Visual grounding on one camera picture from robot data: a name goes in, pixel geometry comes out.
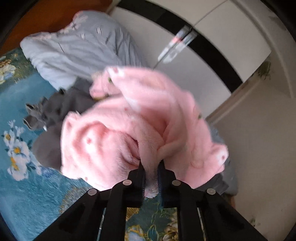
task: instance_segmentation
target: wooden headboard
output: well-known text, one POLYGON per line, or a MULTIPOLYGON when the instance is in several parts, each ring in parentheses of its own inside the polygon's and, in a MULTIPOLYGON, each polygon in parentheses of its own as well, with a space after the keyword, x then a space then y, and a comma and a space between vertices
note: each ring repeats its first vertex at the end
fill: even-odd
POLYGON ((30 34, 42 31, 56 32, 67 26, 76 12, 80 10, 105 12, 111 2, 112 0, 39 0, 19 21, 16 21, 15 26, 6 30, 0 56, 18 47, 20 41, 30 34))

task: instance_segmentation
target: blue floral bedsheet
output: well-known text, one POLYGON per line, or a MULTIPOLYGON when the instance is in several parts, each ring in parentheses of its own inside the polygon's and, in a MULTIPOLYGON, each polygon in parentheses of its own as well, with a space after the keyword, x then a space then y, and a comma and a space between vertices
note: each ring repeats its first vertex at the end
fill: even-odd
MULTIPOLYGON (((31 146, 41 131, 22 123, 25 103, 50 97, 55 89, 20 48, 0 57, 0 212, 19 241, 31 241, 90 186, 40 165, 31 146)), ((176 209, 162 209, 158 197, 127 212, 125 241, 178 240, 176 209)))

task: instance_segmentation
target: pink fabric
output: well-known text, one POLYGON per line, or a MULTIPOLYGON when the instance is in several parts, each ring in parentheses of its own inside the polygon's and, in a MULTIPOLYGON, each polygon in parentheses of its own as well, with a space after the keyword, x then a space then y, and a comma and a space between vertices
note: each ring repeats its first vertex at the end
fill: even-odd
POLYGON ((146 172, 145 196, 158 193, 157 166, 197 188, 224 170, 225 145, 213 143, 193 96, 167 76, 143 68, 108 67, 94 77, 91 96, 107 99, 79 115, 70 112, 61 136, 62 173, 98 190, 136 169, 146 172))

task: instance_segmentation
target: gray fabric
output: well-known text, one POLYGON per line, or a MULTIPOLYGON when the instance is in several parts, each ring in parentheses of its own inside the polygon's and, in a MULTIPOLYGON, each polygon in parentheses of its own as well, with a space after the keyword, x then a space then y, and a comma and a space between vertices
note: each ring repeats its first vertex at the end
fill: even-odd
POLYGON ((30 35, 20 46, 40 75, 57 90, 71 87, 77 76, 90 80, 106 66, 147 67, 127 30, 96 11, 81 11, 65 29, 30 35))
POLYGON ((45 167, 60 169, 61 161, 61 129, 62 122, 69 111, 83 113, 92 107, 96 101, 89 94, 91 83, 87 80, 78 78, 74 86, 69 90, 60 90, 54 93, 48 100, 42 100, 29 113, 35 115, 33 123, 30 116, 25 120, 32 129, 45 125, 47 131, 40 134, 32 146, 32 152, 36 159, 45 167))
MULTIPOLYGON (((210 126, 209 128, 212 140, 216 143, 224 144, 224 140, 219 136, 218 130, 213 126, 210 126)), ((225 161, 224 171, 213 176, 208 182, 197 188, 197 190, 205 191, 208 188, 215 189, 219 194, 227 193, 230 195, 236 195, 238 193, 237 177, 229 157, 225 161)))

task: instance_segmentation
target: gray clothing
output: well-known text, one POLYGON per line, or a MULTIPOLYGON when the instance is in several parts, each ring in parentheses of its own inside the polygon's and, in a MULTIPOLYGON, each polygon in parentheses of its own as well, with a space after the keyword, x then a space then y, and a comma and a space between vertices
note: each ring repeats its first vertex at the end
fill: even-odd
MULTIPOLYGON (((211 131, 211 137, 213 142, 224 144, 224 140, 219 136, 218 130, 213 126, 210 126, 209 128, 211 131)), ((231 166, 229 157, 225 161, 224 171, 213 176, 204 185, 198 187, 197 190, 205 191, 208 188, 215 189, 216 192, 218 192, 219 194, 225 192, 230 195, 237 195, 237 177, 235 175, 233 167, 231 166)))
POLYGON ((69 90, 59 90, 37 105, 26 104, 28 113, 31 114, 24 118, 28 128, 33 130, 45 126, 47 129, 32 146, 33 154, 43 166, 57 170, 61 168, 60 138, 63 120, 69 111, 81 114, 96 103, 89 94, 90 86, 89 81, 78 78, 69 90))

